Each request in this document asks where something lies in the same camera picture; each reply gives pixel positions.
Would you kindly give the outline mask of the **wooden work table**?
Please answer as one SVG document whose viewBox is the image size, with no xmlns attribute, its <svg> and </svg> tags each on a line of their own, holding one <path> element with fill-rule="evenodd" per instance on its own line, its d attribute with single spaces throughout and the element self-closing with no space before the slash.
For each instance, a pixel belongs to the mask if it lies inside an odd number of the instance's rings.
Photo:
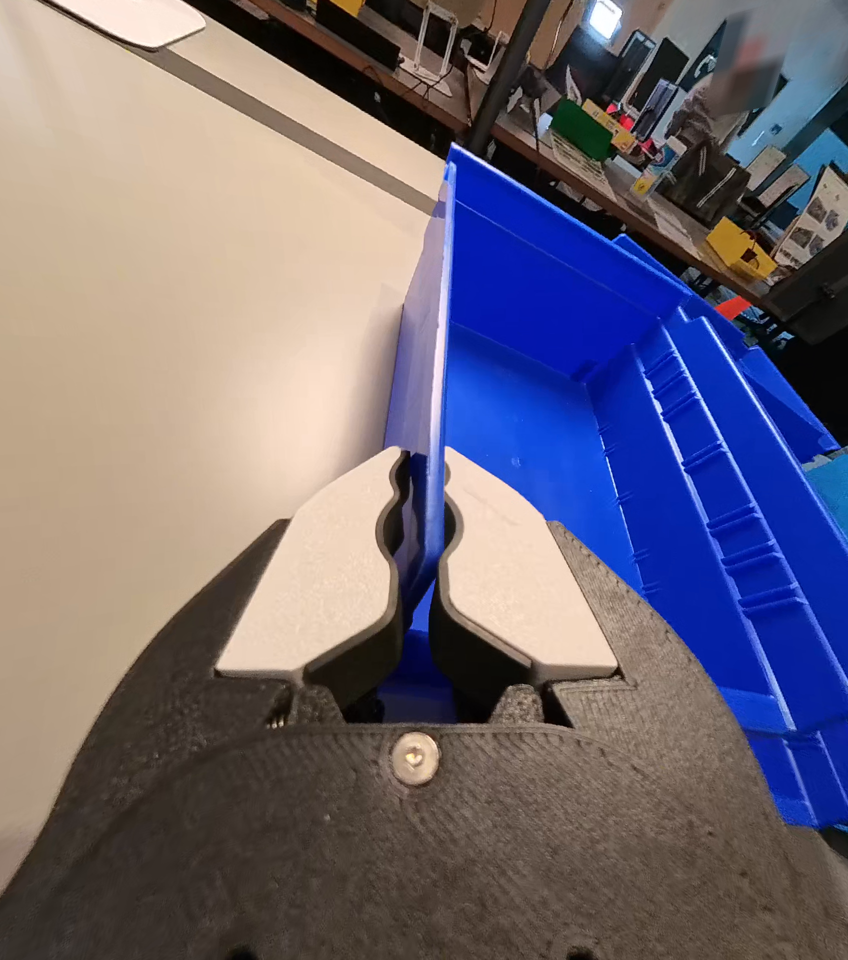
<svg viewBox="0 0 848 960">
<path fill-rule="evenodd" d="M 191 6 L 341 96 L 358 83 L 374 88 L 382 121 L 442 158 L 452 142 L 465 144 L 482 98 L 473 69 L 452 65 L 444 76 L 441 57 L 426 47 L 421 63 L 434 79 L 413 74 L 417 40 L 373 7 L 354 16 L 334 2 Z M 766 305 L 768 284 L 731 269 L 708 243 L 709 228 L 658 193 L 634 196 L 634 177 L 620 164 L 598 174 L 577 151 L 556 150 L 549 133 L 533 133 L 532 120 L 520 106 L 503 114 L 484 152 L 488 162 L 598 233 L 626 235 L 678 276 L 694 271 L 691 286 L 701 296 L 723 288 Z"/>
</svg>

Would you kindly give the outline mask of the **yellow box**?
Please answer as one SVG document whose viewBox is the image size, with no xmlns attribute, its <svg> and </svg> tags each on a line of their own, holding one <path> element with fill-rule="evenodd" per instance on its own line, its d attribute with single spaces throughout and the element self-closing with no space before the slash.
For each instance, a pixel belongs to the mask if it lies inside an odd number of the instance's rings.
<svg viewBox="0 0 848 960">
<path fill-rule="evenodd" d="M 743 279 L 766 282 L 778 270 L 778 263 L 754 235 L 727 217 L 716 223 L 705 242 L 728 270 Z"/>
</svg>

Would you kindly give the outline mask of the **green box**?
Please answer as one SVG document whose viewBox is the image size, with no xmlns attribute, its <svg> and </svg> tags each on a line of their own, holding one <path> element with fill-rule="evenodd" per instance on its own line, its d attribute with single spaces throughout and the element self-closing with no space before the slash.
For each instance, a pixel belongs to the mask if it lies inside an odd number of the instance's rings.
<svg viewBox="0 0 848 960">
<path fill-rule="evenodd" d="M 614 153 L 612 130 L 565 97 L 551 111 L 549 130 L 595 162 L 607 162 Z"/>
</svg>

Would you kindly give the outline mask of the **blue plastic bin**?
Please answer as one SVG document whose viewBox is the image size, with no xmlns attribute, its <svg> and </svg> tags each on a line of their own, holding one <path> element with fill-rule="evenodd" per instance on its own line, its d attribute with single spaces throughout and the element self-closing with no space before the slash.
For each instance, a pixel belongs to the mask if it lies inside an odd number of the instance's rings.
<svg viewBox="0 0 848 960">
<path fill-rule="evenodd" d="M 837 441 L 828 428 L 768 356 L 759 347 L 746 344 L 745 332 L 731 319 L 699 294 L 689 294 L 681 309 L 688 320 L 707 321 L 798 462 L 805 465 L 819 455 L 838 450 Z"/>
<path fill-rule="evenodd" d="M 405 609 L 430 605 L 451 447 L 670 623 L 786 821 L 848 825 L 848 538 L 691 293 L 451 149 L 384 434 L 410 454 Z"/>
</svg>

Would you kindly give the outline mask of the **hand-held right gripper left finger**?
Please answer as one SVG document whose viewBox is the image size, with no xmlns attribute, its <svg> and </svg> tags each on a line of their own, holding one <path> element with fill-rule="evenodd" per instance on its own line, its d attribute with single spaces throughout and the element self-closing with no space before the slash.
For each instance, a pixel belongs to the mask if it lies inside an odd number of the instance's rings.
<svg viewBox="0 0 848 960">
<path fill-rule="evenodd" d="M 215 664 L 224 677 L 376 687 L 403 646 L 394 555 L 407 451 L 390 446 L 323 486 L 287 522 Z"/>
</svg>

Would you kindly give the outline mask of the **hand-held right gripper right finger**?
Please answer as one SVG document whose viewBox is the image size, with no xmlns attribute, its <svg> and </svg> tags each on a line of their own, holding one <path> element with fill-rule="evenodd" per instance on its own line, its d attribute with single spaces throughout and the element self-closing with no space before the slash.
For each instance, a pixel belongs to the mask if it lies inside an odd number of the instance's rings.
<svg viewBox="0 0 848 960">
<path fill-rule="evenodd" d="M 451 446 L 445 467 L 434 662 L 457 686 L 610 678 L 618 659 L 545 516 Z"/>
</svg>

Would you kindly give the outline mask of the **black metal pole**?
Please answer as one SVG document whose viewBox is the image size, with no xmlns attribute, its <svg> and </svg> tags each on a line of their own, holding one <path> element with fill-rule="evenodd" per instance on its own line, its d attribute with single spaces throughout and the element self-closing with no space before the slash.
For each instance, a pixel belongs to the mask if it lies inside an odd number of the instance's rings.
<svg viewBox="0 0 848 960">
<path fill-rule="evenodd" d="M 480 100 L 478 111 L 464 141 L 464 149 L 476 157 L 484 155 L 492 129 L 505 108 L 523 70 L 527 54 L 550 7 L 550 1 L 526 1 L 501 61 Z"/>
</svg>

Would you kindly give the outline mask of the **instruction sheet on stand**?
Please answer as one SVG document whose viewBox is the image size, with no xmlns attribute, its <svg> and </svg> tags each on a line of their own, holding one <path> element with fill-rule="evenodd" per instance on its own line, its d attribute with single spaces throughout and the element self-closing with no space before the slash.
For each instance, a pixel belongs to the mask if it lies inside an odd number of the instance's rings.
<svg viewBox="0 0 848 960">
<path fill-rule="evenodd" d="M 181 1 L 48 1 L 49 6 L 109 39 L 154 52 L 206 28 L 194 7 Z"/>
</svg>

